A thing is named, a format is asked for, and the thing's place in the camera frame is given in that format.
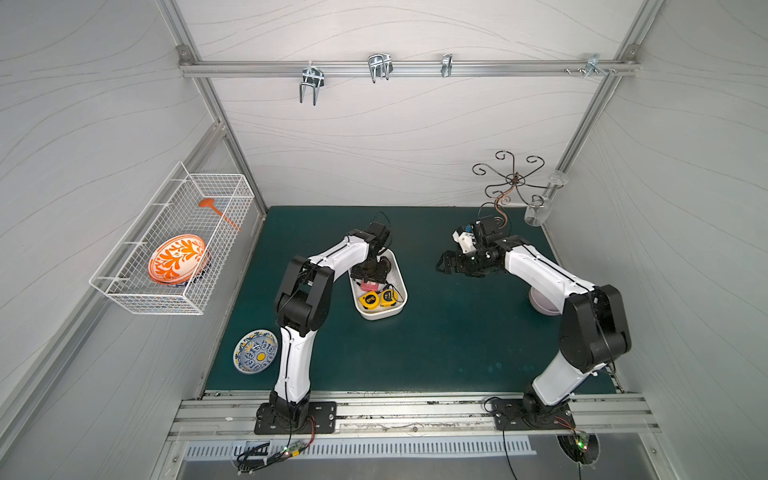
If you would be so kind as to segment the pink tape measure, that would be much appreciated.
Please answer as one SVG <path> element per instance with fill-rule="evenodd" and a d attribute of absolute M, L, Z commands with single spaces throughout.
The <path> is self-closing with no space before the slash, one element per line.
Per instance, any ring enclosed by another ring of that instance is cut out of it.
<path fill-rule="evenodd" d="M 380 284 L 376 282 L 362 281 L 359 283 L 359 287 L 363 292 L 378 292 L 380 290 Z"/>

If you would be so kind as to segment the white vent grille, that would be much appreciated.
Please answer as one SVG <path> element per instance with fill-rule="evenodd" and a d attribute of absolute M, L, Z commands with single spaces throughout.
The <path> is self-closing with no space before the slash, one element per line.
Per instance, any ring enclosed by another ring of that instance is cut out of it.
<path fill-rule="evenodd" d="M 283 441 L 274 439 L 191 441 L 186 461 L 234 462 L 243 452 L 259 447 L 257 457 L 265 458 L 280 451 Z M 369 437 L 319 438 L 299 455 L 301 460 L 378 459 L 378 458 L 485 458 L 533 456 L 536 450 L 525 436 L 465 437 Z"/>

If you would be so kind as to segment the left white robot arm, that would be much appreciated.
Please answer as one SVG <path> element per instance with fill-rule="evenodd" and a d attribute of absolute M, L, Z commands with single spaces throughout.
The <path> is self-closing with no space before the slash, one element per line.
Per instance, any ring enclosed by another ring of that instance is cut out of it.
<path fill-rule="evenodd" d="M 389 235 L 388 227 L 374 223 L 366 230 L 348 232 L 321 253 L 291 259 L 275 299 L 282 340 L 276 404 L 297 407 L 307 401 L 314 340 L 329 315 L 334 283 L 353 267 L 376 258 Z"/>

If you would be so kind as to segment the orange funnel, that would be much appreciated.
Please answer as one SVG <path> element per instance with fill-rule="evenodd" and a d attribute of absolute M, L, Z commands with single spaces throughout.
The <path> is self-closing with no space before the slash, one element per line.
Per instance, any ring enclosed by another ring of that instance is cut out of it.
<path fill-rule="evenodd" d="M 236 230 L 240 231 L 241 228 L 238 226 L 236 222 L 231 220 L 229 217 L 227 217 L 221 210 L 219 210 L 215 205 L 215 199 L 206 197 L 200 200 L 198 203 L 198 206 L 200 208 L 208 208 L 211 209 L 215 214 L 217 214 L 219 217 L 221 217 L 225 222 L 227 222 L 229 225 L 231 225 Z"/>

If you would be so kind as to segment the orange patterned plate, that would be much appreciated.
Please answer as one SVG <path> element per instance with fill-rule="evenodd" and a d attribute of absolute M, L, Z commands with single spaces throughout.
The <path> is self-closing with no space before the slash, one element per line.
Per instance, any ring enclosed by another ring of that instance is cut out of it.
<path fill-rule="evenodd" d="M 150 256 L 148 274 L 159 284 L 179 286 L 200 275 L 210 256 L 205 241 L 182 234 L 165 241 Z"/>

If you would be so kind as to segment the white storage box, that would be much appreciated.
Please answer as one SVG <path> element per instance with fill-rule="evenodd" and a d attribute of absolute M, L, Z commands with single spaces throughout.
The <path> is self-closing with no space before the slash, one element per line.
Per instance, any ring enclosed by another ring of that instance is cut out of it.
<path fill-rule="evenodd" d="M 398 315 L 409 298 L 395 254 L 386 250 L 378 257 L 378 262 L 381 261 L 386 271 L 383 281 L 349 278 L 354 306 L 368 321 Z"/>

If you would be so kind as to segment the brown metal jewelry stand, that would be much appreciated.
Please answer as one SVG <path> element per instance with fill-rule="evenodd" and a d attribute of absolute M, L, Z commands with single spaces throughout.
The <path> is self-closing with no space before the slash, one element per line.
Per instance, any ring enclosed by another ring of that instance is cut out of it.
<path fill-rule="evenodd" d="M 541 188 L 544 187 L 531 184 L 528 182 L 528 179 L 541 170 L 546 165 L 546 162 L 538 155 L 529 155 L 525 158 L 525 163 L 528 166 L 533 166 L 533 169 L 528 173 L 521 173 L 517 169 L 516 157 L 513 153 L 507 150 L 499 150 L 495 153 L 494 158 L 498 161 L 510 158 L 512 161 L 512 172 L 507 174 L 501 173 L 487 162 L 478 162 L 472 166 L 472 173 L 478 177 L 494 174 L 501 179 L 500 182 L 489 183 L 484 187 L 484 194 L 487 200 L 479 207 L 478 214 L 481 214 L 485 207 L 492 208 L 494 211 L 492 218 L 496 222 L 496 225 L 498 227 L 506 227 L 509 223 L 509 215 L 507 214 L 506 206 L 510 204 L 512 194 L 515 194 L 527 207 L 532 196 L 536 193 L 532 194 L 529 199 L 526 199 L 520 192 L 520 189 L 532 188 L 541 190 Z"/>

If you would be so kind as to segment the metal bracket hook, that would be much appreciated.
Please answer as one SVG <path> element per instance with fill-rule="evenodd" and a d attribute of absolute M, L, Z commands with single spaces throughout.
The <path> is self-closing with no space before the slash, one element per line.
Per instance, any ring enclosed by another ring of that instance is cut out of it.
<path fill-rule="evenodd" d="M 581 78 L 590 78 L 590 77 L 611 77 L 618 74 L 618 71 L 615 68 L 608 68 L 603 67 L 600 64 L 600 55 L 599 54 L 593 54 L 590 56 L 583 66 L 573 70 L 569 68 L 565 68 L 564 72 L 569 76 L 579 76 Z"/>

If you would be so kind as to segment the small metal hook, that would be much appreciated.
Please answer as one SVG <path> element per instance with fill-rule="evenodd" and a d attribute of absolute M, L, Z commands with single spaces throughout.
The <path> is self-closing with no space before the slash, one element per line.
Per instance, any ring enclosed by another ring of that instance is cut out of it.
<path fill-rule="evenodd" d="M 444 54 L 441 60 L 441 77 L 449 78 L 452 74 L 453 55 L 450 53 Z"/>

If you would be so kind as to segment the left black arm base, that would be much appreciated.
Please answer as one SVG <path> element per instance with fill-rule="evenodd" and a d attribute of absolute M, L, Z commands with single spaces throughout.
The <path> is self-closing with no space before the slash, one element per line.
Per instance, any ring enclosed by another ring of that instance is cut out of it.
<path fill-rule="evenodd" d="M 314 402 L 306 395 L 298 403 L 288 402 L 276 391 L 262 403 L 256 413 L 256 435 L 331 434 L 336 430 L 338 404 L 332 401 Z"/>

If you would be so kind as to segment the double prong metal hook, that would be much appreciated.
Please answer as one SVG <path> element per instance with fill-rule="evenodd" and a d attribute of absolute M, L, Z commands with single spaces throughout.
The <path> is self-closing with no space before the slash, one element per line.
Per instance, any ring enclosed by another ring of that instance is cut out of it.
<path fill-rule="evenodd" d="M 325 85 L 325 73 L 309 65 L 302 70 L 301 82 L 299 84 L 299 102 L 303 103 L 308 92 L 311 92 L 312 105 L 316 106 L 319 98 L 320 89 Z"/>

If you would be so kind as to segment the lilac bowl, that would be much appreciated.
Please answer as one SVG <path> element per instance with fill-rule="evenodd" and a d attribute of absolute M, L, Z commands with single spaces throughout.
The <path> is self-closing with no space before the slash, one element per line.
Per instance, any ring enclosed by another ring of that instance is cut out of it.
<path fill-rule="evenodd" d="M 557 307 L 534 287 L 529 290 L 529 302 L 542 315 L 554 317 L 561 314 Z"/>

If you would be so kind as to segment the curved metal hook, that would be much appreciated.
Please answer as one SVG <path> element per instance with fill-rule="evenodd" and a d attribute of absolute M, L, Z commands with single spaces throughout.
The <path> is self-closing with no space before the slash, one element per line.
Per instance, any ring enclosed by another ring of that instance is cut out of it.
<path fill-rule="evenodd" d="M 367 60 L 370 77 L 373 83 L 378 79 L 389 80 L 394 70 L 392 57 L 386 53 L 378 53 L 368 57 Z"/>

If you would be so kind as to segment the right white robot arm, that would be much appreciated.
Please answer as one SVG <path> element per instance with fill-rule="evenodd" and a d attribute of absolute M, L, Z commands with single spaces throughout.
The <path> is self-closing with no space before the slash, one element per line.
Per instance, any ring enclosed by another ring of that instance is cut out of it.
<path fill-rule="evenodd" d="M 519 236 L 481 240 L 469 232 L 452 235 L 456 251 L 443 254 L 439 267 L 483 277 L 503 271 L 525 281 L 529 302 L 547 316 L 561 318 L 558 351 L 523 397 L 531 422 L 553 415 L 588 376 L 613 365 L 632 348 L 620 291 L 568 272 Z"/>

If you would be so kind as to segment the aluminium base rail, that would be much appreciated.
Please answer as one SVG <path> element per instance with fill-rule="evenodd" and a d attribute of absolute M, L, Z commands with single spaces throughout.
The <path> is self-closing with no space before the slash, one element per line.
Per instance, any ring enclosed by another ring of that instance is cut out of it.
<path fill-rule="evenodd" d="M 333 401 L 335 437 L 490 435 L 494 422 L 485 400 L 491 392 L 316 392 Z M 168 437 L 173 440 L 253 438 L 257 409 L 266 391 L 214 391 L 180 403 Z M 641 394 L 576 394 L 571 416 L 594 433 L 659 433 Z"/>

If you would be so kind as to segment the blue yellow patterned plate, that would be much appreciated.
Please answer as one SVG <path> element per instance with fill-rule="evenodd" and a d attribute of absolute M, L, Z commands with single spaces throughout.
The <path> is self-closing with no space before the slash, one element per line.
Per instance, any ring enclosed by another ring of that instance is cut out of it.
<path fill-rule="evenodd" d="M 271 331 L 254 330 L 238 341 L 233 351 L 233 364 L 242 374 L 258 374 L 271 365 L 278 350 L 277 337 Z"/>

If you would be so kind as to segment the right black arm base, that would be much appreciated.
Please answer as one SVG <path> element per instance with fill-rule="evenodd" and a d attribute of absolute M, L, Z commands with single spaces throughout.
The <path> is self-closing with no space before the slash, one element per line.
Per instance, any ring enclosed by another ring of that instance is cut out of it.
<path fill-rule="evenodd" d="M 541 403 L 533 393 L 525 393 L 519 399 L 492 396 L 484 401 L 483 409 L 492 417 L 495 429 L 504 432 L 573 431 L 576 427 L 567 400 L 548 406 Z"/>

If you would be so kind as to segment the clear glass cup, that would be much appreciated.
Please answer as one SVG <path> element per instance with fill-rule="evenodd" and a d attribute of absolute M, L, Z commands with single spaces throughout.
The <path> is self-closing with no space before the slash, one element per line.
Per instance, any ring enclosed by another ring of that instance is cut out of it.
<path fill-rule="evenodd" d="M 532 227 L 541 227 L 552 211 L 556 193 L 567 183 L 568 176 L 565 172 L 553 171 L 548 178 L 548 183 L 541 188 L 542 192 L 532 196 L 524 214 L 525 222 Z"/>

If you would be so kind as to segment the aluminium cross rail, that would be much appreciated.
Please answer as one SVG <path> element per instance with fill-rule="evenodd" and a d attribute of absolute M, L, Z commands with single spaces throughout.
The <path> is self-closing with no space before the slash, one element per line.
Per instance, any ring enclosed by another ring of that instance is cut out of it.
<path fill-rule="evenodd" d="M 394 78 L 442 78 L 441 60 L 392 60 Z M 569 76 L 565 68 L 577 69 L 587 59 L 577 60 L 461 60 L 453 58 L 449 78 L 514 78 L 514 77 L 579 77 Z M 632 61 L 601 60 L 603 67 L 615 68 L 615 76 L 634 75 L 641 64 Z M 362 61 L 200 61 L 182 65 L 186 78 L 208 79 L 293 79 L 302 77 L 302 70 L 309 65 L 321 69 L 326 79 L 370 78 L 368 63 Z"/>

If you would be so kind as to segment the black yellow tape measure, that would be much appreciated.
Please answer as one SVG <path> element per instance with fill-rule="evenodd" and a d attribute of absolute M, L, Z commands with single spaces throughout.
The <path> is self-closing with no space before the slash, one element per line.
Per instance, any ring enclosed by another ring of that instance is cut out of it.
<path fill-rule="evenodd" d="M 380 306 L 383 308 L 389 308 L 395 306 L 400 296 L 397 290 L 393 287 L 386 288 L 379 293 Z"/>

